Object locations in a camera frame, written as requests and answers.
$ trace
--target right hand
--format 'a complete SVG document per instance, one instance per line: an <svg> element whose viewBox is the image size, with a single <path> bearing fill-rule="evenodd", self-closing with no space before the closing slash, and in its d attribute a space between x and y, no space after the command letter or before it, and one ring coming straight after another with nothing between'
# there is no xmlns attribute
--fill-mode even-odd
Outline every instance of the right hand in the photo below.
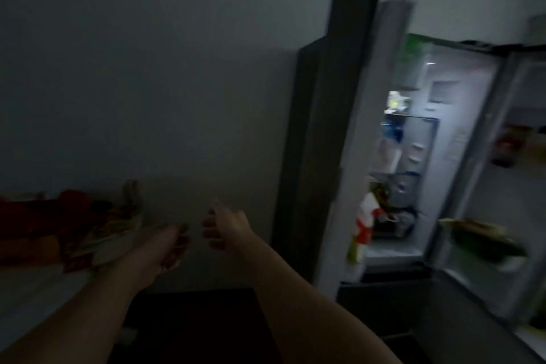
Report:
<svg viewBox="0 0 546 364"><path fill-rule="evenodd" d="M242 210L232 210L216 200L211 214L201 224L203 237L211 239L208 243L211 248L241 251L255 236Z"/></svg>

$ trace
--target white wall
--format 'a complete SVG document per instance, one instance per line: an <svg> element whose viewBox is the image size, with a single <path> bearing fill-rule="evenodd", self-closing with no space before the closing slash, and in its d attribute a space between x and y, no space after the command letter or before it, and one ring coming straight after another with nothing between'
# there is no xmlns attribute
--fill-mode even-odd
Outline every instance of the white wall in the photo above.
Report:
<svg viewBox="0 0 546 364"><path fill-rule="evenodd" d="M511 0L416 0L413 32L514 42ZM243 282L199 239L208 199L268 237L296 50L330 0L0 0L0 189L111 195L139 178L150 217L193 223L158 290Z"/></svg>

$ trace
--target refrigerator door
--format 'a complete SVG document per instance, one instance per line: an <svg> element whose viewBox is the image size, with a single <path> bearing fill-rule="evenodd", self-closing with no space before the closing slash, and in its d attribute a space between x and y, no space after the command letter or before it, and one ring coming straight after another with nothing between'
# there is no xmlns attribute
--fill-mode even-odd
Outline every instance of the refrigerator door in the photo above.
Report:
<svg viewBox="0 0 546 364"><path fill-rule="evenodd" d="M407 0L383 2L374 24L369 60L360 75L346 135L339 189L330 205L314 279L331 299L338 292L357 209L368 189L367 174L412 10L413 3Z"/></svg>
<svg viewBox="0 0 546 364"><path fill-rule="evenodd" d="M273 248L315 273L377 0L332 0L327 35L299 52Z"/></svg>
<svg viewBox="0 0 546 364"><path fill-rule="evenodd" d="M542 76L531 93L533 75ZM512 53L497 77L454 184L444 217L473 218L505 226L521 242L529 258L517 271L502 271L454 246L449 232L438 229L431 251L435 269L446 271L481 299L498 317L515 323L546 273L546 222L543 188L546 176L493 165L491 151L506 123L534 118L546 124L546 51ZM523 120L517 124L527 124Z"/></svg>

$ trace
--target left hand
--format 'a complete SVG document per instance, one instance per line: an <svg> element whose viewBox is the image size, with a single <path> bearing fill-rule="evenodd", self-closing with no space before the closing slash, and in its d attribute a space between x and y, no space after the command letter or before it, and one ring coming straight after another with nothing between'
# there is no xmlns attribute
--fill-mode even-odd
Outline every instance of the left hand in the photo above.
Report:
<svg viewBox="0 0 546 364"><path fill-rule="evenodd" d="M190 243L189 237L183 236L187 230L187 226L170 225L140 231L133 249L119 261L124 274L133 279L135 292L150 286L159 275L180 264Z"/></svg>

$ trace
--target hand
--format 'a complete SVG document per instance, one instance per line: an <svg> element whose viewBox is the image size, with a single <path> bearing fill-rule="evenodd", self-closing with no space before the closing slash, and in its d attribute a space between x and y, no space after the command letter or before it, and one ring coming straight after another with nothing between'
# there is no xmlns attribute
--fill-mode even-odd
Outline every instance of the hand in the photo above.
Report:
<svg viewBox="0 0 546 364"><path fill-rule="evenodd" d="M142 229L135 237L133 249L119 261L119 268L134 280L136 292L180 264L190 242L188 236L182 236L187 230L187 226L153 226Z"/></svg>
<svg viewBox="0 0 546 364"><path fill-rule="evenodd" d="M232 210L216 200L211 214L201 224L203 237L213 239L208 243L211 248L241 251L255 236L242 210Z"/></svg>

